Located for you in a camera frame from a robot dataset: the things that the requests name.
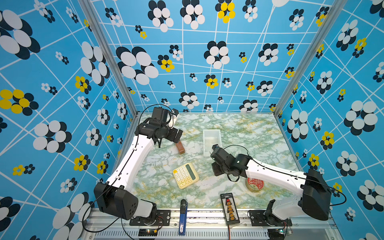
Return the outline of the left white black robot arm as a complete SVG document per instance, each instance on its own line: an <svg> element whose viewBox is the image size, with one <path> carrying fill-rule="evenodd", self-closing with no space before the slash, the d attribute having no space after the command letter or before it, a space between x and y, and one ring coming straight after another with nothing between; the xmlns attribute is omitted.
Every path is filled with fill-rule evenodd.
<svg viewBox="0 0 384 240"><path fill-rule="evenodd" d="M134 180L150 151L162 140L178 143L183 134L175 128L176 109L155 107L152 116L140 123L130 148L117 169L105 183L98 183L94 194L99 210L120 219L142 218L152 223L157 218L157 205L140 200L131 193Z"/></svg>

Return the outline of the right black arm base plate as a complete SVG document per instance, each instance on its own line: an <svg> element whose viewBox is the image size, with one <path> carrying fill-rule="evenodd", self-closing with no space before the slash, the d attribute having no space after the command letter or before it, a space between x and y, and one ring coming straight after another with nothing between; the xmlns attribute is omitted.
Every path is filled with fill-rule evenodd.
<svg viewBox="0 0 384 240"><path fill-rule="evenodd" d="M253 227L291 227L290 219L280 220L272 214L266 214L263 210L249 210L248 218Z"/></svg>

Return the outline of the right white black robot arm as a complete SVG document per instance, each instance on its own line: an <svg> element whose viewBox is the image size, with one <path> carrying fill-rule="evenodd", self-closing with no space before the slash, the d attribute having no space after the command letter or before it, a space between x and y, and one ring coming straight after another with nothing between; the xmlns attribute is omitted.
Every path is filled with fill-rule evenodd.
<svg viewBox="0 0 384 240"><path fill-rule="evenodd" d="M225 174L237 179L258 179L293 194L291 197L269 202L260 217L268 226L288 224L290 218L302 215L320 221L328 220L332 191L318 171L285 170L258 162L247 154L234 157L219 145L213 145L212 150L212 169L215 176Z"/></svg>

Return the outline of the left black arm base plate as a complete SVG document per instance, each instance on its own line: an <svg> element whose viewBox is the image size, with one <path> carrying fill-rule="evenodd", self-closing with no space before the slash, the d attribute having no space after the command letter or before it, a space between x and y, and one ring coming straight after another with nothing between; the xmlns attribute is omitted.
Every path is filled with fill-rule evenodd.
<svg viewBox="0 0 384 240"><path fill-rule="evenodd" d="M171 219L171 210L157 210L153 217L153 219L151 219L150 217L134 217L130 220L130 226L169 226Z"/></svg>

